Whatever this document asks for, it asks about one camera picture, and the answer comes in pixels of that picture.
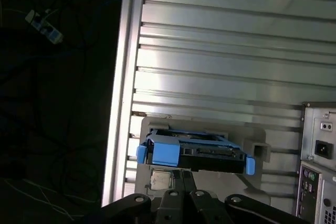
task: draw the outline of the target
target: bolt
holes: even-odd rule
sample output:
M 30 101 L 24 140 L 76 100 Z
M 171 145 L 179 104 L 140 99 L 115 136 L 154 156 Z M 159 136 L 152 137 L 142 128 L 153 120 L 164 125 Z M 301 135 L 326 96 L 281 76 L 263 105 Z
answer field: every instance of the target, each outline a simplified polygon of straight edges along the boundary
M 136 202 L 143 202 L 143 198 L 142 197 L 135 198 L 135 201 Z
M 234 203 L 239 203 L 241 202 L 242 199 L 238 198 L 238 197 L 232 197 L 231 199 Z
M 204 192 L 202 192 L 202 191 L 197 191 L 195 194 L 196 194 L 197 196 L 203 196 L 203 195 L 204 195 Z

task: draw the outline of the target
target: power socket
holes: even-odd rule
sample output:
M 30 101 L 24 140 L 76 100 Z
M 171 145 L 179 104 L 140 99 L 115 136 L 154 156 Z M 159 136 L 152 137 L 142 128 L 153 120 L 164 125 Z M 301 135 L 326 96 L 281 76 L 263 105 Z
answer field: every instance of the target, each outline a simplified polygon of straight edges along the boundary
M 46 36 L 47 39 L 53 43 L 58 44 L 63 41 L 63 34 L 60 33 L 54 26 L 48 21 L 42 19 L 41 16 L 34 10 L 31 10 L 27 16 L 26 21 L 30 23 L 37 31 Z
M 327 159 L 333 159 L 333 148 L 334 145 L 324 141 L 316 140 L 315 142 L 315 154 Z

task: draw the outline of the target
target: metal frame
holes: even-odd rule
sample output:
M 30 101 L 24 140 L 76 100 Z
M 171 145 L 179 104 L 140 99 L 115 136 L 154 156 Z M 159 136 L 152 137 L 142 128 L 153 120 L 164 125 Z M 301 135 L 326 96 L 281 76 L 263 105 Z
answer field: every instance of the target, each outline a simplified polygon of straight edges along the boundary
M 102 206 L 123 194 L 141 11 L 142 0 L 122 0 Z

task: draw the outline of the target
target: power strip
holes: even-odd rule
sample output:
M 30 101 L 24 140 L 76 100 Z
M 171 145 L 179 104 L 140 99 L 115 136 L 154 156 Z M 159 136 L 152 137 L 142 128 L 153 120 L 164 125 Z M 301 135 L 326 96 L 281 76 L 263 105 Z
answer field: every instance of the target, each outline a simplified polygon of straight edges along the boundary
M 26 21 L 30 23 L 37 31 L 46 36 L 51 43 L 58 44 L 63 41 L 63 34 L 60 33 L 48 21 L 42 19 L 41 16 L 34 10 L 31 10 L 27 14 Z

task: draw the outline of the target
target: ventilation grille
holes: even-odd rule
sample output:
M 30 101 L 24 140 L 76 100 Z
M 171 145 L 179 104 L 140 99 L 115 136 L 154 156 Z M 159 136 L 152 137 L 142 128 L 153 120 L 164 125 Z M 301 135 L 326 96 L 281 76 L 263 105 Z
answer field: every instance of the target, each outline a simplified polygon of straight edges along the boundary
M 324 215 L 324 223 L 325 224 L 336 224 L 336 206 L 332 208 L 332 212 L 326 210 L 325 215 Z

